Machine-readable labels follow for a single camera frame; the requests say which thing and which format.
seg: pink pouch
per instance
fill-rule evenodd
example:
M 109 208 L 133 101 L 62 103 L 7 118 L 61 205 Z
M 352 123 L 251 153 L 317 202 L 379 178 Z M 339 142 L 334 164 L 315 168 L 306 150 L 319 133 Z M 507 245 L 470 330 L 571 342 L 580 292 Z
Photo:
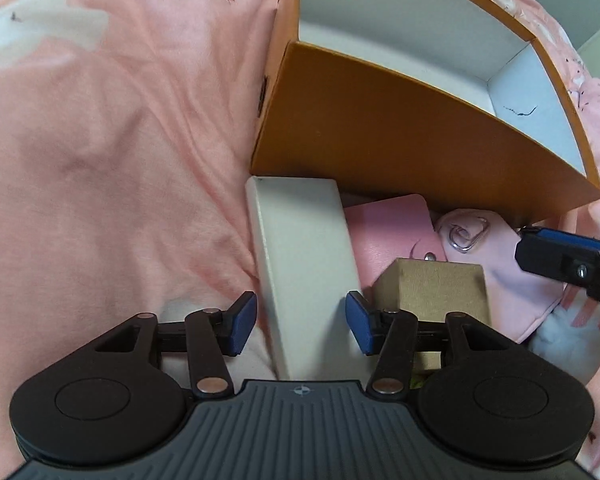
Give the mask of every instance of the pink pouch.
M 492 325 L 513 341 L 531 335 L 560 301 L 562 283 L 520 270 L 515 259 L 520 238 L 498 214 L 458 209 L 438 220 L 436 231 L 450 262 L 482 266 Z M 452 240 L 465 248 L 475 243 L 463 253 Z
M 437 261 L 446 262 L 427 203 L 420 195 L 347 207 L 344 214 L 365 294 L 396 258 L 423 260 L 432 253 Z

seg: orange box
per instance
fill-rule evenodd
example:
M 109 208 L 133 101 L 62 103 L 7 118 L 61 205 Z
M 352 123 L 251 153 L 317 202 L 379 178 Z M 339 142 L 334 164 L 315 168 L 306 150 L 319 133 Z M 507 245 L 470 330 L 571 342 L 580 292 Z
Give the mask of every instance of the orange box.
M 251 173 L 498 212 L 600 198 L 549 55 L 491 0 L 279 0 Z

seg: metal clip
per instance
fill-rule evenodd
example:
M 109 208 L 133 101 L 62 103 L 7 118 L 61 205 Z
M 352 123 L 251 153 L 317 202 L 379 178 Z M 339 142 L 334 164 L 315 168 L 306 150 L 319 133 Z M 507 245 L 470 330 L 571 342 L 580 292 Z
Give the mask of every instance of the metal clip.
M 476 218 L 482 223 L 482 229 L 474 237 L 472 237 L 471 233 L 462 226 L 457 224 L 451 224 L 450 226 L 451 229 L 449 229 L 449 243 L 456 251 L 462 254 L 473 249 L 474 245 L 477 244 L 485 234 L 487 234 L 489 228 L 491 227 L 486 218 L 482 216 L 477 216 Z M 462 241 L 457 242 L 456 238 L 460 238 Z

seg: wrinkled fabric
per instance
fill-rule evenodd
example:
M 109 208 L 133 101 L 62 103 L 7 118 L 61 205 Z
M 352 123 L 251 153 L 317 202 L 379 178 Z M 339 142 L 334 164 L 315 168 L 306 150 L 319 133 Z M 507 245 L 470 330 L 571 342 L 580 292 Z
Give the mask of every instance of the wrinkled fabric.
M 600 82 L 533 0 L 494 1 L 547 48 L 600 168 Z M 0 478 L 27 377 L 136 312 L 257 288 L 244 182 L 275 6 L 0 0 Z M 600 235 L 600 201 L 563 225 Z M 600 443 L 600 372 L 590 390 Z

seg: metal screw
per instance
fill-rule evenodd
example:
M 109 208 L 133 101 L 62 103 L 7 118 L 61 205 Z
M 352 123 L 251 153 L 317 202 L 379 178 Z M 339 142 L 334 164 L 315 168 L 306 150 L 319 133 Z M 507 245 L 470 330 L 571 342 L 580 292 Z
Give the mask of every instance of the metal screw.
M 200 379 L 196 386 L 204 394 L 219 394 L 229 387 L 229 383 L 222 377 L 205 377 Z
M 382 379 L 375 380 L 371 387 L 379 394 L 392 395 L 401 392 L 404 388 L 404 384 L 402 384 L 398 379 L 384 377 Z

